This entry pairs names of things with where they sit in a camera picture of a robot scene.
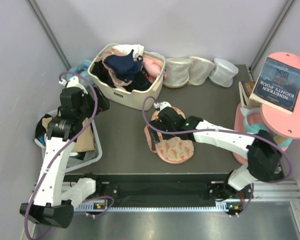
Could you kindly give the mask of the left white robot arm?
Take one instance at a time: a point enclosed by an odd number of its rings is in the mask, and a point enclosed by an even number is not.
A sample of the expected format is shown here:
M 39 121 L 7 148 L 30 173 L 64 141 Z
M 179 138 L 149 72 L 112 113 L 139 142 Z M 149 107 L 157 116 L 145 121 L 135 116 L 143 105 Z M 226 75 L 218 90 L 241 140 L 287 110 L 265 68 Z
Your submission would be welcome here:
M 24 221 L 37 225 L 67 228 L 75 209 L 88 198 L 99 198 L 103 185 L 94 174 L 84 174 L 67 191 L 62 191 L 65 174 L 97 162 L 102 156 L 101 143 L 95 125 L 98 109 L 96 89 L 89 93 L 74 76 L 61 79 L 64 86 L 60 106 L 48 123 L 45 152 L 38 181 L 28 202 L 22 203 L 19 213 Z M 92 148 L 96 156 L 82 163 L 74 163 L 71 156 L 75 144 L 84 132 L 92 134 Z

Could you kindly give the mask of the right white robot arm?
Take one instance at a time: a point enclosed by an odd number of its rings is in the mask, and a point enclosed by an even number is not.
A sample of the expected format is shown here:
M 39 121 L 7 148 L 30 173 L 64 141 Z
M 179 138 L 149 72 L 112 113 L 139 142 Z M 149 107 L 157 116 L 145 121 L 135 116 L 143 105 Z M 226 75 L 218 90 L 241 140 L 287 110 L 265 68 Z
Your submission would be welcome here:
M 160 144 L 170 140 L 184 143 L 178 147 L 184 154 L 191 155 L 187 143 L 200 143 L 230 151 L 247 162 L 232 170 L 223 185 L 223 192 L 235 198 L 248 185 L 257 181 L 274 183 L 280 180 L 276 173 L 282 157 L 280 148 L 269 132 L 245 133 L 214 125 L 200 117 L 184 117 L 171 106 L 157 109 L 157 118 L 147 123 L 144 132 L 150 148 L 159 152 Z

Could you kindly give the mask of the floral mesh laundry bag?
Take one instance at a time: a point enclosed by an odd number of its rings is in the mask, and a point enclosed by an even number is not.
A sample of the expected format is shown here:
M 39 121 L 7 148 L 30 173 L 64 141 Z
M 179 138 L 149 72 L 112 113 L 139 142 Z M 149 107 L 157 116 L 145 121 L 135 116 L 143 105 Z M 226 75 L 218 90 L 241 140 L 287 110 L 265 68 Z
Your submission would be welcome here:
M 148 143 L 148 126 L 144 128 L 144 133 Z M 194 155 L 194 144 L 190 140 L 181 140 L 179 137 L 173 137 L 168 140 L 159 140 L 155 145 L 157 154 L 161 160 L 169 164 L 182 164 Z

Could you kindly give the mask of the navy blue bra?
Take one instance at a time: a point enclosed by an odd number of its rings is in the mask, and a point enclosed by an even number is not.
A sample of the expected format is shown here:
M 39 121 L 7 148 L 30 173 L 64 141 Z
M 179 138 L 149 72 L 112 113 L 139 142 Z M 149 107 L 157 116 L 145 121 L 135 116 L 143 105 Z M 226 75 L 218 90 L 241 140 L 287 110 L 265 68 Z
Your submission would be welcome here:
M 134 59 L 133 50 L 128 55 L 110 55 L 103 60 L 103 63 L 114 71 L 115 76 L 126 83 L 135 80 L 136 75 L 141 71 L 142 62 L 141 55 Z

